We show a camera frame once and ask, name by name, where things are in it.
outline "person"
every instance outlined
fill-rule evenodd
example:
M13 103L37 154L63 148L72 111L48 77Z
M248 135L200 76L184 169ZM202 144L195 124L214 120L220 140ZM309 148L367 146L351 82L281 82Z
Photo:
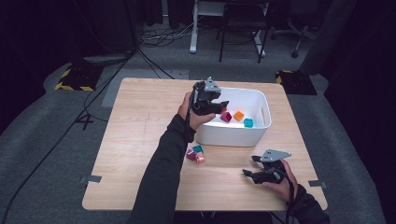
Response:
M159 145L143 174L134 208L127 221L129 224L174 223L177 189L187 145L193 141L198 127L216 116L215 114L198 116L191 111L190 127L186 127L185 119L190 98L191 92L186 93L183 103L160 138ZM282 162L293 186L298 186L294 191L294 203L290 214L302 224L330 223L329 217L321 210L314 197L307 194L303 186L298 185L288 163ZM285 202L289 200L290 186L286 179L280 184L262 183L262 185L278 193Z

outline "table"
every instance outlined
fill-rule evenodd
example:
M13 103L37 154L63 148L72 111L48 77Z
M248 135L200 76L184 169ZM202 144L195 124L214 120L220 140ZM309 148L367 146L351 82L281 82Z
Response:
M198 16L222 16L225 2L195 0L194 11L192 15L192 34L190 43L190 53L196 53L198 42ZM260 54L262 41L260 32L254 37L257 52ZM262 57L265 56L265 50L262 51Z
M176 114L194 80L125 78L111 113L93 166L82 205L89 210L132 210L140 180L166 126ZM272 125L255 147L203 146L206 162L184 160L176 210L185 211L275 211L286 209L272 191L255 185L242 169L257 172L252 155L267 148L288 151L286 160L309 193L325 209L322 188L310 187L317 180L304 140L283 87L272 83L217 81L220 87L262 91L268 101Z

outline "white plastic bin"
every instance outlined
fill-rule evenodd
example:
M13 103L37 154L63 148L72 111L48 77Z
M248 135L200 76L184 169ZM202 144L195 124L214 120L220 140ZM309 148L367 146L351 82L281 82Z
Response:
M271 115L265 95L261 91L237 88L221 88L219 99L212 103L230 101L227 111L233 116L238 110L245 114L240 121L220 119L220 115L201 125L195 139L202 145L255 147L271 125ZM244 119L253 119L253 127L247 128Z

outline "office chair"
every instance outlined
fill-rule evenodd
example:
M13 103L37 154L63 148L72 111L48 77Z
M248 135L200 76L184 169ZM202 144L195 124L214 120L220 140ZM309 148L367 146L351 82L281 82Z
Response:
M271 39L275 40L277 35L295 34L299 36L297 45L291 57L297 58L298 49L304 39L308 37L315 39L316 36L310 30L317 29L324 19L330 1L323 0L286 0L283 1L284 7L288 8L287 23L288 30L275 30Z
M254 41L256 35L261 30L265 30L264 37L262 39L262 47L259 53L258 63L262 60L262 52L265 45L265 40L268 35L268 30L271 28L266 21L264 14L263 4L268 3L268 0L228 0L224 6L222 25L219 28L216 39L219 39L219 33L221 31L221 49L219 62L221 63L223 48L225 44L232 45L246 45L246 43L235 43L225 42L225 34L227 31L241 31L250 32L251 40Z

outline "gray carpet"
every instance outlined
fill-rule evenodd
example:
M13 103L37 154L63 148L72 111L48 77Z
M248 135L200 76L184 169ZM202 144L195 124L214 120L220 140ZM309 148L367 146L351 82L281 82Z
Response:
M233 46L227 46L223 63L219 63L216 33L217 30L211 29L200 33L196 54L189 54L189 35L166 47L141 49L162 69L187 71L189 79L211 76L215 80L274 83L277 70L299 67L312 43L305 40L300 57L292 59L295 36L268 40L266 56L261 63L257 63L253 47L236 51ZM85 186L79 183L79 178L91 174L107 125L103 120L109 118L111 104L103 106L106 90L101 92L101 88L91 94L56 91L54 87L67 65L48 76L44 83L46 94L26 108L0 136L2 215L23 179L54 148L21 189L9 210L7 223L124 223L129 216L128 211L87 211L81 206ZM102 84L116 68L117 65L106 67L98 86L104 87ZM137 53L117 78L136 69L150 69ZM318 177L329 186L324 190L329 204L326 212L332 223L385 223L375 184L323 96L326 79L321 75L311 79L318 95L289 95L288 98ZM82 130L83 124L74 124L54 147L83 110L84 102L87 104L96 94L99 94L97 99L88 108L97 118L94 123L89 124L86 131Z

